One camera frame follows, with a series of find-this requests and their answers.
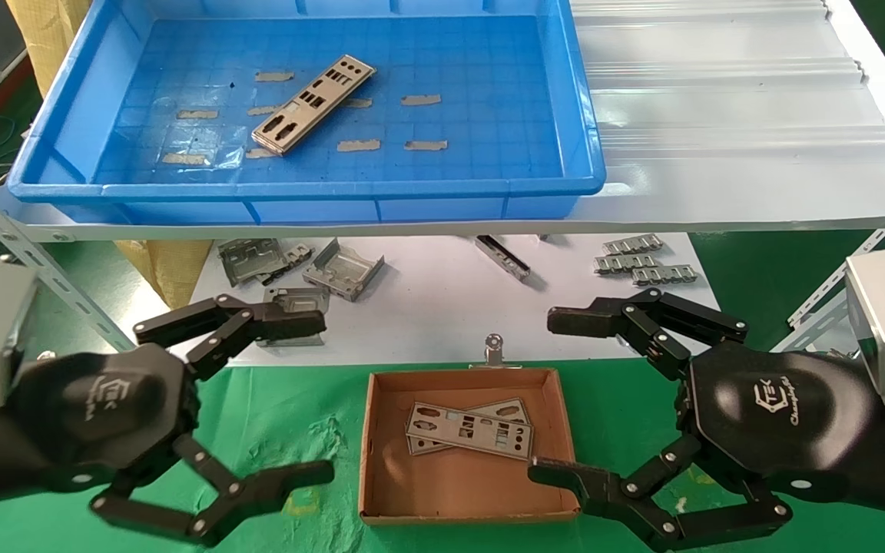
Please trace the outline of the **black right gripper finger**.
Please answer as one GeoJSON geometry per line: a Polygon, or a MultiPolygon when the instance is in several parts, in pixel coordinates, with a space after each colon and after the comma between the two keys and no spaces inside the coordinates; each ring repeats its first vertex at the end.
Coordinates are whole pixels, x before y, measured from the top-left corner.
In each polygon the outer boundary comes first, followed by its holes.
{"type": "Polygon", "coordinates": [[[552,307],[548,331],[562,336],[617,337],[665,378],[678,381],[686,378],[692,354],[673,333],[706,346],[727,340],[743,343],[748,324],[673,293],[648,288],[628,298],[597,297],[587,307],[552,307]]]}
{"type": "Polygon", "coordinates": [[[793,518],[789,506],[761,479],[742,483],[744,504],[681,514],[665,511],[655,502],[655,494],[686,472],[701,450],[698,439],[681,436],[628,477],[534,456],[527,475],[534,483],[571,492],[582,514],[621,522],[654,552],[766,538],[793,518]]]}

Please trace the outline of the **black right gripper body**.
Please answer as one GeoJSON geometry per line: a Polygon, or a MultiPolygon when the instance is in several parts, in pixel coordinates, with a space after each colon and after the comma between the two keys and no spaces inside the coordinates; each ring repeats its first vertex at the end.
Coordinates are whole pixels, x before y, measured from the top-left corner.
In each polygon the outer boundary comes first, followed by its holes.
{"type": "Polygon", "coordinates": [[[702,445],[696,462],[731,492],[763,481],[885,511],[885,405],[860,364],[724,342],[693,358],[679,405],[702,445]]]}

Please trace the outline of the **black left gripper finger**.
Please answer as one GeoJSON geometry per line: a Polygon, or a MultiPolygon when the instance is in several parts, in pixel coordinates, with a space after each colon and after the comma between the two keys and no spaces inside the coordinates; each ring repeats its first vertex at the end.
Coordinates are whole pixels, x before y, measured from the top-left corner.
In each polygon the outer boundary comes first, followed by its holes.
{"type": "Polygon", "coordinates": [[[196,380],[207,381],[252,343],[315,336],[324,330],[326,320],[319,310],[291,313],[273,302],[216,296],[136,323],[134,337],[138,344],[163,349],[203,337],[186,355],[185,366],[196,380]]]}
{"type": "Polygon", "coordinates": [[[204,510],[186,512],[135,501],[132,493],[138,484],[118,476],[92,499],[91,511],[114,528],[214,548],[246,519],[280,512],[294,490],[329,484],[335,475],[332,462],[312,461],[238,478],[190,434],[176,438],[172,451],[217,493],[204,510]]]}

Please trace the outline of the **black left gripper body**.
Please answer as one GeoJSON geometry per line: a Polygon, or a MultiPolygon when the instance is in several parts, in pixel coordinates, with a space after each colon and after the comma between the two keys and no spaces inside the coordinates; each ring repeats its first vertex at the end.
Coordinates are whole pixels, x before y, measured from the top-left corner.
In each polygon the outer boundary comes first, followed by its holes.
{"type": "Polygon", "coordinates": [[[0,501],[151,484],[199,409],[191,371],[157,344],[35,362],[0,406],[0,501]]]}

